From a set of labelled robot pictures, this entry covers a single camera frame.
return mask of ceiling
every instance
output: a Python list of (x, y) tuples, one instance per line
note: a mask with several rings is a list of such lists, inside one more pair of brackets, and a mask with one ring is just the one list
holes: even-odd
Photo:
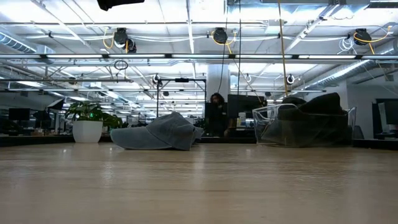
[[(145, 0), (142, 4), (115, 6), (109, 11), (102, 11), (95, 0), (47, 0), (43, 1), (44, 10), (38, 6), (40, 3), (34, 4), (33, 1), (35, 0), (0, 1), (0, 32), (7, 32), (27, 45), (47, 46), (56, 54), (106, 54), (106, 51), (111, 54), (123, 54), (124, 50), (115, 44), (107, 49), (103, 43), (105, 41), (107, 45), (111, 45), (112, 33), (118, 27), (127, 28), (127, 33), (135, 42), (139, 54), (222, 54), (223, 51), (228, 54), (228, 48), (215, 44), (211, 38), (215, 27), (227, 28), (232, 54), (281, 54), (282, 43), (278, 38), (279, 11), (276, 4), (242, 0), (241, 13), (239, 13), (237, 7), (239, 1), (235, 1), (236, 4), (229, 6), (228, 13), (225, 13), (225, 2), (214, 0)], [(387, 26), (391, 26), (385, 39), (373, 43), (377, 51), (379, 46), (395, 38), (398, 31), (395, 23), (398, 20), (398, 9), (368, 9), (366, 6), (367, 4), (345, 6), (283, 4), (284, 47), (290, 48), (286, 54), (371, 54), (368, 45), (351, 46), (348, 44), (349, 40), (345, 40), (344, 43), (342, 41), (348, 34), (352, 40), (352, 34), (357, 28), (366, 28), (373, 39), (380, 39), (386, 35)], [(318, 21), (320, 16), (325, 16), (324, 20)], [(21, 54), (1, 44), (0, 53)], [(10, 60), (10, 62), (16, 65), (26, 63), (23, 60)], [(59, 62), (68, 62), (68, 60), (59, 60)], [(153, 65), (147, 66), (146, 62), (147, 60), (143, 59), (130, 60), (129, 68), (119, 74), (120, 77), (126, 76), (134, 80), (134, 84), (109, 82), (102, 83), (101, 87), (151, 89), (152, 77), (155, 74), (162, 78), (194, 76), (206, 78), (207, 75), (211, 75), (208, 74), (207, 65), (215, 63), (194, 60), (193, 64), (193, 61), (159, 59), (151, 60)], [(225, 63), (229, 64), (231, 75), (238, 74), (239, 70), (235, 63)], [(300, 78), (296, 82), (304, 84), (342, 63), (330, 60), (319, 60), (316, 63), (289, 62), (285, 69), (287, 74)], [(44, 66), (31, 66), (32, 64), (25, 65), (25, 68), (34, 73), (45, 73)], [(81, 74), (84, 74), (85, 78), (113, 78), (104, 66), (66, 65), (58, 70), (60, 67), (47, 66), (49, 73), (53, 73), (52, 78), (80, 78)], [(118, 72), (113, 67), (109, 69), (112, 75)], [(253, 88), (283, 88), (284, 69), (280, 60), (273, 63), (258, 60), (243, 62), (240, 69), (243, 73), (252, 76), (250, 83)], [(169, 85), (168, 88), (198, 89), (195, 83)], [(249, 88), (244, 80), (241, 80), (240, 86)], [(75, 86), (64, 83), (63, 87), (82, 88), (81, 83)], [(140, 100), (143, 103), (153, 102), (150, 99), (153, 93), (118, 94), (134, 102)], [(204, 97), (204, 93), (200, 91), (187, 94), (171, 93), (165, 98), (203, 99)], [(189, 112), (197, 113), (201, 110), (201, 106), (195, 105), (195, 109), (198, 111)]]

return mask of dark hair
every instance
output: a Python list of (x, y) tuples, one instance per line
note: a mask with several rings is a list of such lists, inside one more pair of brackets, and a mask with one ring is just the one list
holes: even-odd
[(212, 103), (213, 96), (217, 96), (219, 104), (223, 105), (225, 103), (224, 97), (221, 96), (221, 94), (219, 93), (212, 94), (212, 96), (210, 97), (210, 103)]

